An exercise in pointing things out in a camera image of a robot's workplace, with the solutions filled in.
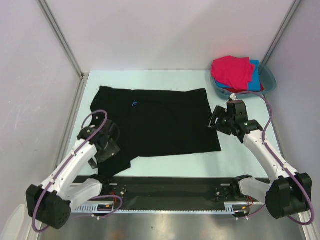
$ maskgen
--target black cloth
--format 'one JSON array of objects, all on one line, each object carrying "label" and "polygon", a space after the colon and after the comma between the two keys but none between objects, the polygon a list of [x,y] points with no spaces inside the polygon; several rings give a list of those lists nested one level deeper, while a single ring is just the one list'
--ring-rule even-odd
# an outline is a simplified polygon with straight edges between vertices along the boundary
[{"label": "black cloth", "polygon": [[[120,129],[120,152],[98,165],[105,177],[130,168],[136,157],[221,151],[217,132],[206,127],[212,112],[204,88],[181,92],[101,86],[90,109],[105,110]],[[99,126],[103,119],[98,113],[91,125]]]}]

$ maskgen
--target folded clothes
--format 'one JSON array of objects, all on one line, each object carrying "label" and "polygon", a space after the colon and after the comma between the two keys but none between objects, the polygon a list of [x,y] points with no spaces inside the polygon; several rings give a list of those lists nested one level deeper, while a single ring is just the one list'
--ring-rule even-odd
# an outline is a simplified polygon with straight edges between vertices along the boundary
[{"label": "folded clothes", "polygon": [[221,84],[246,91],[248,84],[253,80],[255,68],[249,57],[225,56],[213,61],[211,75]]},{"label": "folded clothes", "polygon": [[[120,129],[120,152],[98,164],[105,177],[130,168],[136,157],[221,151],[216,130],[206,127],[212,112],[204,88],[182,92],[101,86],[90,109],[105,110]],[[99,126],[103,119],[98,113],[90,125]]]},{"label": "folded clothes", "polygon": [[[261,88],[260,76],[259,76],[259,71],[258,71],[258,67],[259,67],[260,62],[259,62],[259,60],[250,60],[250,63],[255,65],[255,69],[254,69],[254,72],[252,75],[252,81],[249,82],[249,84],[248,84],[248,91],[261,92],[263,90]],[[218,82],[217,80],[215,80],[215,83],[219,88],[226,89],[229,92],[235,93],[234,91],[237,91],[237,93],[240,93],[243,91],[243,90],[235,90],[235,89],[234,89],[234,91],[231,91],[231,90],[229,90],[229,89],[233,89],[231,86],[222,84],[222,83]]]}]

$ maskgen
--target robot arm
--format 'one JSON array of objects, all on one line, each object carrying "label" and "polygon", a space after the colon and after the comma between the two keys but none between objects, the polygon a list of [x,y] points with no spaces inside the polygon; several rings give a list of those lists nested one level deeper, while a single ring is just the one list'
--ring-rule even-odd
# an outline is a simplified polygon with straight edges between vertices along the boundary
[{"label": "robot arm", "polygon": [[[104,162],[120,151],[114,141],[119,136],[119,128],[115,123],[108,120],[101,131],[94,134],[95,131],[97,131],[95,126],[83,128],[71,152],[54,172],[40,186],[31,185],[27,189],[26,200],[30,217],[33,217],[43,191],[46,193],[37,209],[36,219],[55,229],[60,229],[67,222],[72,210],[100,195],[103,184],[93,178],[70,188],[86,164],[90,164],[95,169],[98,163]],[[93,134],[94,137],[85,143]],[[81,150],[75,153],[80,146],[82,146]]]},{"label": "robot arm", "polygon": [[[312,180],[307,173],[298,173],[268,142],[263,142],[263,128],[256,120],[248,120],[247,108],[242,100],[230,100],[227,108],[217,106],[212,114],[210,127],[227,135],[238,137],[257,158],[267,173],[270,184],[245,175],[235,178],[235,192],[240,195],[251,196],[265,203],[270,214],[276,218],[283,218],[309,210],[309,205],[303,193],[288,173],[301,183],[309,198],[311,197]],[[279,158],[282,165],[267,150],[267,145]]]}]

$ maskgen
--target pile of clothes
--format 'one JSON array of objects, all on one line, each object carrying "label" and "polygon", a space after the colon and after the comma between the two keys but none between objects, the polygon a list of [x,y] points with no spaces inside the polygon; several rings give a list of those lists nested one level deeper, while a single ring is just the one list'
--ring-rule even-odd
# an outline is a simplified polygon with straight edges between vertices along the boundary
[{"label": "pile of clothes", "polygon": [[259,61],[249,57],[225,56],[213,61],[211,75],[216,85],[232,93],[264,90],[258,72]]}]

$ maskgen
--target blue cloth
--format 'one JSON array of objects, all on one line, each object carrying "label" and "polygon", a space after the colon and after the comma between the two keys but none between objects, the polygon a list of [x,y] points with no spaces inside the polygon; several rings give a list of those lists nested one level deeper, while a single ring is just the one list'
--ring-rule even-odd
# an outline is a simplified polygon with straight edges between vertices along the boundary
[{"label": "blue cloth", "polygon": [[[254,72],[252,75],[252,81],[249,82],[249,84],[248,84],[248,91],[260,92],[261,86],[260,86],[260,77],[259,77],[259,72],[258,72],[259,60],[250,60],[250,63],[254,64],[255,68],[254,68]],[[215,83],[221,89],[231,89],[232,88],[231,86],[222,84],[216,80],[215,80]]]}]

